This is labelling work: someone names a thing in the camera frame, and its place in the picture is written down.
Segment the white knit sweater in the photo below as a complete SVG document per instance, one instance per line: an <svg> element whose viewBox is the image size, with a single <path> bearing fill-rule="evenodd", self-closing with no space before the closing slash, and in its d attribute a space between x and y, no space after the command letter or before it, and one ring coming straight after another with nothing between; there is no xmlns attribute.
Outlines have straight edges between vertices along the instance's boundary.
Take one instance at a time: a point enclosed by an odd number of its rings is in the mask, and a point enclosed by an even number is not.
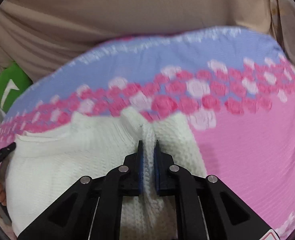
<svg viewBox="0 0 295 240"><path fill-rule="evenodd" d="M119 117L72 115L65 126L43 133L17 135L5 176L7 208L15 235L19 235L52 202L82 176L102 177L122 165L144 144L143 194L126 198L122 207L121 239L173 239L176 237L174 201L156 194L153 149L163 152L192 174L207 170L182 113L148 122L134 108Z"/></svg>

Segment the pink floral bed sheet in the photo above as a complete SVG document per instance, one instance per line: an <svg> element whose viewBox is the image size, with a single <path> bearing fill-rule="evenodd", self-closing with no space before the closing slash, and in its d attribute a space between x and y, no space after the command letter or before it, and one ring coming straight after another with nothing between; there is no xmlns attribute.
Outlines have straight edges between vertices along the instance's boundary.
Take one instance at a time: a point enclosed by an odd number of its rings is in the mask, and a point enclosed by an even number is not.
<svg viewBox="0 0 295 240"><path fill-rule="evenodd" d="M17 135L65 126L74 113L148 122L182 113L207 175L281 239L295 229L295 66L268 35L217 27L105 43L29 87L0 127Z"/></svg>

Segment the green pillow with white mark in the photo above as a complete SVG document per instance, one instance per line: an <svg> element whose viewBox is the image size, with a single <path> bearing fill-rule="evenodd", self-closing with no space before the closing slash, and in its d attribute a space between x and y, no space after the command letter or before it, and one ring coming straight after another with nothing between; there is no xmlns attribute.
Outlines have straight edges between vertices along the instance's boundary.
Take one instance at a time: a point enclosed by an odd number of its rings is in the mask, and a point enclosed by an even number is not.
<svg viewBox="0 0 295 240"><path fill-rule="evenodd" d="M8 113L16 99L33 84L31 78L13 61L0 73L0 109Z"/></svg>

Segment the beige curtain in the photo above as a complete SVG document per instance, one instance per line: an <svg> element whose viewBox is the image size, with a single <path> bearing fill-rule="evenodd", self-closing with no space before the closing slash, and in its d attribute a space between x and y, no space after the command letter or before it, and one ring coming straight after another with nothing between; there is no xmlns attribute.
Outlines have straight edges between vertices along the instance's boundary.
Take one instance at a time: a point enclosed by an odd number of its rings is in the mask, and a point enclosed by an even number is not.
<svg viewBox="0 0 295 240"><path fill-rule="evenodd" d="M15 61L37 81L105 40L215 25L269 33L269 0L4 0L0 69Z"/></svg>

